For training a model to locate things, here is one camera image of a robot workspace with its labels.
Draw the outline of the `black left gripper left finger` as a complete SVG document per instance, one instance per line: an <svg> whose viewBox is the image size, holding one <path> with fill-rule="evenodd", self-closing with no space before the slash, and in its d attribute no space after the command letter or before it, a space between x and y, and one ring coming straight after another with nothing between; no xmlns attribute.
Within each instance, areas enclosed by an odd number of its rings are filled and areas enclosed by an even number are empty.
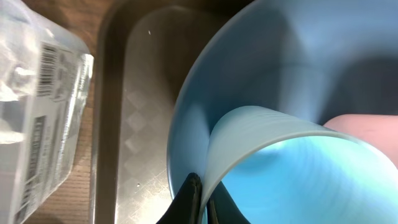
<svg viewBox="0 0 398 224"><path fill-rule="evenodd" d="M201 204L200 177L191 172L157 224L197 224Z"/></svg>

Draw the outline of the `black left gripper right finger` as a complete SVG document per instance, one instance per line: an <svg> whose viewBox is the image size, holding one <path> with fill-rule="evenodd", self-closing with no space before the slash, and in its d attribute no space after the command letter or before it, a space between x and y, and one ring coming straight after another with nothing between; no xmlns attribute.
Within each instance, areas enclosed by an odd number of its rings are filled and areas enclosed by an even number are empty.
<svg viewBox="0 0 398 224"><path fill-rule="evenodd" d="M206 204L208 224L249 224L220 182Z"/></svg>

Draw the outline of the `light blue cup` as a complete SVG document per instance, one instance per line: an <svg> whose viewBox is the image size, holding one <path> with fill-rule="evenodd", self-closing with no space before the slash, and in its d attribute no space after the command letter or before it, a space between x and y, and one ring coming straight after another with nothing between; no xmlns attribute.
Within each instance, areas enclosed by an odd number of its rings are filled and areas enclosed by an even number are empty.
<svg viewBox="0 0 398 224"><path fill-rule="evenodd" d="M250 223L396 223L397 168L350 135L260 106L213 128L202 203L225 187Z"/></svg>

